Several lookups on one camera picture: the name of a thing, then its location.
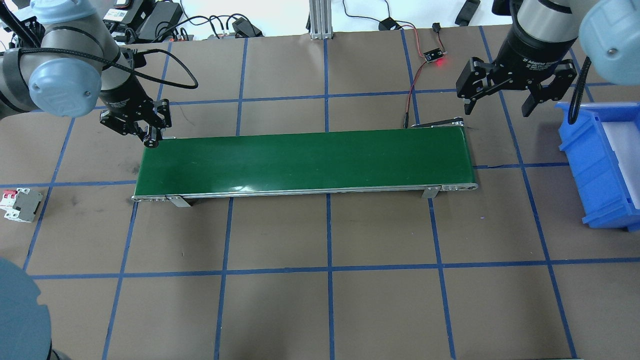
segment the white electrical component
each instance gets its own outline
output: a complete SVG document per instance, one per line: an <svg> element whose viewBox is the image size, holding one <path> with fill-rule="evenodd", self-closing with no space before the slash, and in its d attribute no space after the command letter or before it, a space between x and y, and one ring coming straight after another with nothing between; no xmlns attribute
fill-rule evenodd
<svg viewBox="0 0 640 360"><path fill-rule="evenodd" d="M31 189L17 188L5 190L0 209L5 210L4 218L18 222L32 222L42 201L42 194Z"/></svg>

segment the red wire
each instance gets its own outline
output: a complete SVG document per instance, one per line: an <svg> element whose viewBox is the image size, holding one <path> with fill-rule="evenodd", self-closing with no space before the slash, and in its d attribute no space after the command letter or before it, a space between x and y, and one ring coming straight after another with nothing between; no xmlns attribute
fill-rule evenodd
<svg viewBox="0 0 640 360"><path fill-rule="evenodd" d="M415 33L415 45L417 46L417 49L418 49L418 55L424 59L425 58L424 54L420 51L420 37L418 37L418 29L416 29L415 26L412 26L409 24L401 26L401 28L404 28L404 27L413 29L413 32Z"/></svg>
<svg viewBox="0 0 640 360"><path fill-rule="evenodd" d="M422 65L420 65L420 67L418 68L418 71L415 72L415 76L413 77L413 83L411 84L411 88L409 89L409 96L406 98L406 109L404 111L405 113L409 112L409 104L411 103L411 94L413 93L413 89L415 88L416 81L418 81L418 78L422 73L422 67L425 66L425 64L427 64L426 61L422 63Z"/></svg>

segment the light blue joint cap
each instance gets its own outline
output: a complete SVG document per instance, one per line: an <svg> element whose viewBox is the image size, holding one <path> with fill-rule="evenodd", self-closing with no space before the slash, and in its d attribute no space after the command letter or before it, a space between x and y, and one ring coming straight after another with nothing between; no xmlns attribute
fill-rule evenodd
<svg viewBox="0 0 640 360"><path fill-rule="evenodd" d="M0 258L0 357L2 360L47 359L51 317L38 305L40 289L13 263Z"/></svg>
<svg viewBox="0 0 640 360"><path fill-rule="evenodd" d="M95 107L101 87L100 74L86 62L73 58L49 60L29 78L31 100L57 116L88 114Z"/></svg>
<svg viewBox="0 0 640 360"><path fill-rule="evenodd" d="M41 24L82 19L95 13L88 0L31 0L29 4Z"/></svg>
<svg viewBox="0 0 640 360"><path fill-rule="evenodd" d="M580 43L607 81L640 85L640 0L601 0L580 25Z"/></svg>

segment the green surface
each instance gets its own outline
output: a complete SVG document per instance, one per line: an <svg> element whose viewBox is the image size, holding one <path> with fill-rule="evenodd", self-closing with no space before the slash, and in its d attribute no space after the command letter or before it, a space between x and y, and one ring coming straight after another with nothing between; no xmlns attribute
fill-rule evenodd
<svg viewBox="0 0 640 360"><path fill-rule="evenodd" d="M452 126L163 140L145 149L135 196L473 182Z"/></svg>

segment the blue crate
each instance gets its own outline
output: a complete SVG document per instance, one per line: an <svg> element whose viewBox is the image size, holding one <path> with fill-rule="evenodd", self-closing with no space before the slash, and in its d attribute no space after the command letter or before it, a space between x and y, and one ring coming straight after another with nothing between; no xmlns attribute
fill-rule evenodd
<svg viewBox="0 0 640 360"><path fill-rule="evenodd" d="M584 104L574 125L566 118L562 145L586 216L595 229L640 230L640 102Z"/></svg>

